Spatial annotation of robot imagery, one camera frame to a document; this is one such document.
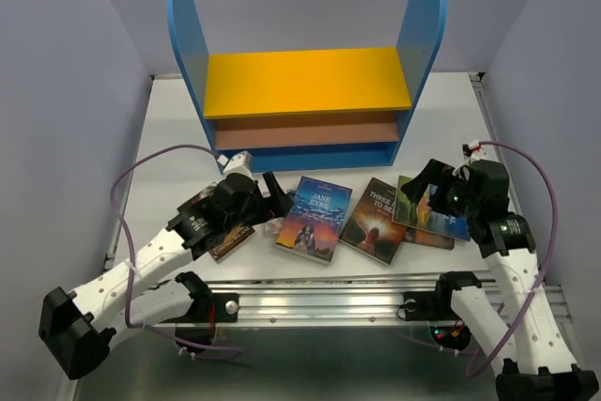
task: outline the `wooden shelf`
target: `wooden shelf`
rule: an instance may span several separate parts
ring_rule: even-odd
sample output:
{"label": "wooden shelf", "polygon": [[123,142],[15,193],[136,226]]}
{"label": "wooden shelf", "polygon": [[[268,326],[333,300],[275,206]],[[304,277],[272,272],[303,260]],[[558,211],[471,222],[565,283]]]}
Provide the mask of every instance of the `wooden shelf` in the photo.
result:
{"label": "wooden shelf", "polygon": [[394,112],[218,119],[218,150],[356,143],[395,143]]}
{"label": "wooden shelf", "polygon": [[218,54],[208,59],[206,119],[410,108],[394,47]]}

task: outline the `white table surface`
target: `white table surface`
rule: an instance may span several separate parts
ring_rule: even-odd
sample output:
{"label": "white table surface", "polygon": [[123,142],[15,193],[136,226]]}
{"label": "white table surface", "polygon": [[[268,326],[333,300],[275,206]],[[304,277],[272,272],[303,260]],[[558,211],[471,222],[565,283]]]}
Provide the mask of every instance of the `white table surface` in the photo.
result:
{"label": "white table surface", "polygon": [[[302,175],[353,189],[352,212],[371,177],[394,185],[399,174],[413,177],[435,158],[452,165],[462,162],[461,144],[489,139],[485,122],[467,73],[433,73],[411,120],[393,166],[385,168],[319,170],[276,173],[282,187],[295,188]],[[207,145],[200,121],[181,79],[156,80],[152,87],[138,160],[177,144]],[[488,151],[495,160],[495,153]],[[152,239],[176,208],[209,183],[220,180],[215,162],[203,152],[183,149],[147,162],[135,170],[125,216],[136,247]],[[294,256],[274,247],[262,226],[230,256],[216,264],[209,254],[185,270],[194,270],[208,282],[273,279],[321,279],[357,276],[393,276],[440,273],[451,270],[486,270],[474,242],[457,242],[452,251],[402,243],[390,267],[345,245],[336,247],[330,266]],[[120,238],[116,262],[127,257]]]}

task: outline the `black clamp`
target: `black clamp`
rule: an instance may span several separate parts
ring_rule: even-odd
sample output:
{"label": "black clamp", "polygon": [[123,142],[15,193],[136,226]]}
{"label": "black clamp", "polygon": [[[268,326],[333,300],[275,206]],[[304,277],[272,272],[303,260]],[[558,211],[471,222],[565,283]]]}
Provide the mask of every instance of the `black clamp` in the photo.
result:
{"label": "black clamp", "polygon": [[177,208],[177,216],[165,227],[175,230],[190,249],[194,260],[223,243],[239,225],[257,225],[286,216],[293,205],[273,173],[263,174],[270,196],[263,197],[258,183],[243,174],[233,173],[193,196]]}
{"label": "black clamp", "polygon": [[190,292],[193,303],[184,316],[171,318],[166,323],[236,323],[238,321],[238,293],[213,293],[195,272],[181,272],[176,282]]}
{"label": "black clamp", "polygon": [[39,321],[39,338],[71,380],[96,369],[109,355],[113,329],[98,332],[94,317],[82,314],[73,303],[74,293],[55,288],[44,297]]}
{"label": "black clamp", "polygon": [[500,401],[550,400],[585,401],[599,392],[599,382],[591,370],[572,365],[572,371],[551,374],[548,368],[539,368],[538,375],[520,375],[517,364],[505,360],[495,381]]}
{"label": "black clamp", "polygon": [[434,291],[406,291],[405,321],[456,321],[459,318],[451,309],[453,291],[464,286],[477,286],[482,283],[473,272],[451,271],[441,274]]}

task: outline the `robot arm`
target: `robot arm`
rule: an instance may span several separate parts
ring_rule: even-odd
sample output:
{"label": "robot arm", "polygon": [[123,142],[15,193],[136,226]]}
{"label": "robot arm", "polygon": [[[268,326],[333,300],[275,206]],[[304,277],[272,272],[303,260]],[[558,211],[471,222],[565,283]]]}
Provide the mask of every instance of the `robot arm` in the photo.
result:
{"label": "robot arm", "polygon": [[[466,162],[459,168],[431,160],[401,190],[417,203],[429,184],[436,185],[429,206],[468,220],[470,235],[499,285],[509,317],[517,323],[515,338],[510,337],[497,353],[495,348],[508,328],[471,273],[443,274],[436,289],[439,305],[465,321],[486,355],[496,354],[491,364],[500,399],[538,399],[535,396],[542,393],[553,394],[549,399],[590,399],[599,388],[596,376],[578,368],[545,290],[536,284],[534,239],[526,220],[508,210],[507,170],[501,163],[481,160],[481,152],[478,144],[464,145]],[[466,274],[475,280],[466,281]],[[522,315],[531,291],[531,306]]]}
{"label": "robot arm", "polygon": [[[134,300],[172,271],[221,244],[233,228],[261,224],[287,214],[292,199],[282,191],[272,173],[263,175],[270,191],[269,197],[263,197],[251,177],[246,156],[247,153],[235,156],[223,171],[227,174],[224,180],[177,209],[177,216],[136,253],[135,269],[126,260],[69,292],[58,287],[46,295],[39,337],[69,378],[81,378],[98,367],[111,347],[133,333],[124,330],[122,311],[130,270],[135,272],[131,290]],[[197,280],[182,280],[178,284],[176,278],[174,285],[170,283],[142,297],[148,302],[134,302],[132,324],[156,324],[184,315],[194,302],[190,287],[207,289],[193,276]]]}

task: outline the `book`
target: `book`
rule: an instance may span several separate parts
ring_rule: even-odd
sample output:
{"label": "book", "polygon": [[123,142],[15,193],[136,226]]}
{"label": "book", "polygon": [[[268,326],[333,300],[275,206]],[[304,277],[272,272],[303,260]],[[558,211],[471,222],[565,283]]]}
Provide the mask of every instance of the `book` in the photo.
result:
{"label": "book", "polygon": [[432,208],[428,206],[430,196],[436,192],[434,185],[428,185],[418,204],[412,204],[408,200],[401,191],[401,187],[410,180],[410,177],[398,177],[393,222],[451,239],[470,241],[470,231],[465,218],[443,215],[432,211]]}
{"label": "book", "polygon": [[372,178],[353,210],[340,241],[376,261],[390,265],[407,227],[393,223],[396,189]]}
{"label": "book", "polygon": [[350,202],[350,188],[302,177],[276,245],[330,265]]}
{"label": "book", "polygon": [[441,235],[431,234],[423,230],[414,229],[408,227],[403,241],[407,243],[421,244],[423,246],[430,246],[433,248],[447,249],[452,251],[455,248],[455,240],[449,237],[443,237]]}
{"label": "book", "polygon": [[249,238],[254,233],[254,229],[249,225],[239,225],[234,227],[219,246],[215,246],[213,249],[208,251],[213,260],[216,263],[221,262],[224,258],[232,254],[236,248],[238,248],[243,241]]}

